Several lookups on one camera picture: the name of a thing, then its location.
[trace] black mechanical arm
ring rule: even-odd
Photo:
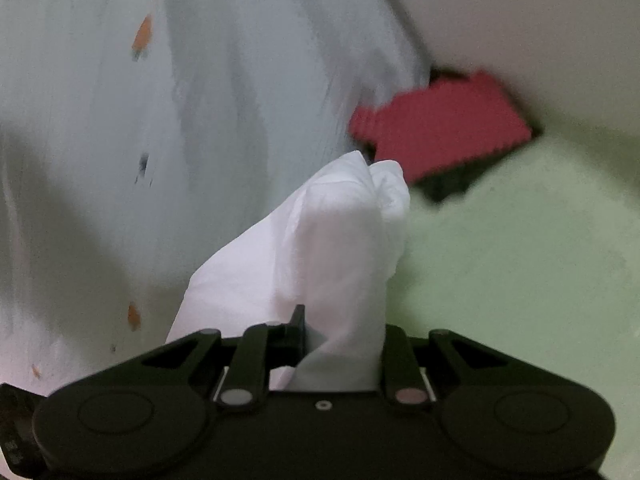
[[[241,338],[201,330],[49,397],[0,386],[0,447],[38,480],[596,480],[596,393],[447,330],[386,327],[375,392],[274,392],[304,307]]]

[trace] wrinkled white sheet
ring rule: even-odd
[[[0,30],[0,382],[40,394],[162,344],[356,102],[428,72],[384,0],[0,0]]]

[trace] white wall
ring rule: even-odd
[[[640,133],[640,0],[403,0],[439,64],[528,104]]]

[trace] orange stain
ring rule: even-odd
[[[129,312],[127,313],[127,321],[132,332],[140,328],[140,313],[136,309],[135,303],[129,303]]]
[[[138,29],[138,33],[136,34],[136,38],[133,40],[133,44],[131,45],[131,49],[133,50],[134,56],[136,58],[145,50],[151,41],[152,36],[152,27],[151,27],[151,14],[148,14],[144,20],[142,20],[142,24]]]

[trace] dark spot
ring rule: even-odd
[[[141,176],[145,176],[145,172],[146,172],[146,164],[149,162],[149,154],[148,153],[143,153],[142,155],[140,155],[140,162],[138,163],[138,173]]]

